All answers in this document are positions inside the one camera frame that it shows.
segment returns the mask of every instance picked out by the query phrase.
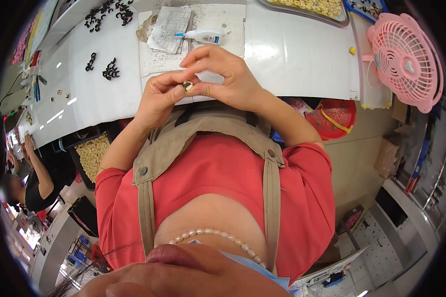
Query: yellow rubber band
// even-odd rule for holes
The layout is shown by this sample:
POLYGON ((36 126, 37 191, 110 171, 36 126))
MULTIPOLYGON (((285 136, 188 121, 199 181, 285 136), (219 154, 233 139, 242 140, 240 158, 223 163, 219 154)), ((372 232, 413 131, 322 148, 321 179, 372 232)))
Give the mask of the yellow rubber band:
POLYGON ((350 133, 352 131, 352 127, 353 125, 351 125, 349 128, 346 128, 344 126, 341 126, 338 122, 334 121, 333 119, 331 119, 329 116, 327 116, 325 114, 325 112, 322 110, 322 104, 321 104, 321 114, 329 121, 331 122, 334 126, 336 126, 337 128, 345 131, 347 134, 350 133))

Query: red shirt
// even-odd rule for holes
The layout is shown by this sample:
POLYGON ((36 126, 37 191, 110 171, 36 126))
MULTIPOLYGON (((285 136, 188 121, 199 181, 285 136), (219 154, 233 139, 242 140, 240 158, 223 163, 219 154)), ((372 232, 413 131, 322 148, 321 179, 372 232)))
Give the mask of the red shirt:
MULTIPOLYGON (((326 250, 335 230, 332 164, 315 144, 283 151, 279 169, 281 215, 276 257, 278 275, 297 280, 326 250)), ((206 193, 235 199, 264 233, 264 160, 239 139, 224 134, 196 135, 188 148, 154 182, 155 229, 171 213, 206 193)), ((110 168, 96 179, 97 224, 101 250, 114 269, 145 260, 141 244, 137 187, 133 170, 110 168)))

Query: cardboard box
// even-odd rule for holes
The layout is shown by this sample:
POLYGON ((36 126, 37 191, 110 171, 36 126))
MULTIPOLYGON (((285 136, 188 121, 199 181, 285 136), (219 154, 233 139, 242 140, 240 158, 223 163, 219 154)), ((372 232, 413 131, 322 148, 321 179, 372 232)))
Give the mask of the cardboard box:
POLYGON ((401 102, 395 94, 393 94, 392 98, 393 104, 390 107, 391 117, 404 124, 411 125, 413 122, 414 107, 401 102))
POLYGON ((378 171, 381 177, 387 179, 396 172, 401 160, 401 151, 399 146, 390 140, 383 138, 381 140, 378 157, 373 168, 378 171))

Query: glue bottle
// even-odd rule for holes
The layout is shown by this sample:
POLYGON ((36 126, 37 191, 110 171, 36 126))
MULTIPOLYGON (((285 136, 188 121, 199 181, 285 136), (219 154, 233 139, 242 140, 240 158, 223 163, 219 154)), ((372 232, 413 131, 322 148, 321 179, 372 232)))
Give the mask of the glue bottle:
POLYGON ((223 37, 222 29, 198 29, 187 33, 178 33, 175 36, 185 36, 196 41, 212 44, 220 44, 223 37))

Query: blue face mask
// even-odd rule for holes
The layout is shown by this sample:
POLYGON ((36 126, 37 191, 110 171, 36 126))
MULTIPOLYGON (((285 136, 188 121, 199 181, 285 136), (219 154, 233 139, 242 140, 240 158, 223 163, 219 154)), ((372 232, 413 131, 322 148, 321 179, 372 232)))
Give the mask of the blue face mask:
MULTIPOLYGON (((189 241, 189 243, 201 243, 201 242, 198 240, 192 240, 192 241, 189 241)), ((235 261, 241 265, 249 267, 252 270, 258 271, 262 275, 272 279, 274 282, 276 282, 281 287, 283 287, 286 291, 288 290, 289 280, 290 280, 289 277, 277 277, 274 274, 272 274, 271 272, 269 272, 268 270, 264 269, 258 263, 254 262, 253 260, 250 260, 248 258, 233 255, 233 254, 228 254, 228 253, 225 253, 224 251, 220 251, 220 253, 224 254, 226 257, 232 259, 233 261, 235 261)))

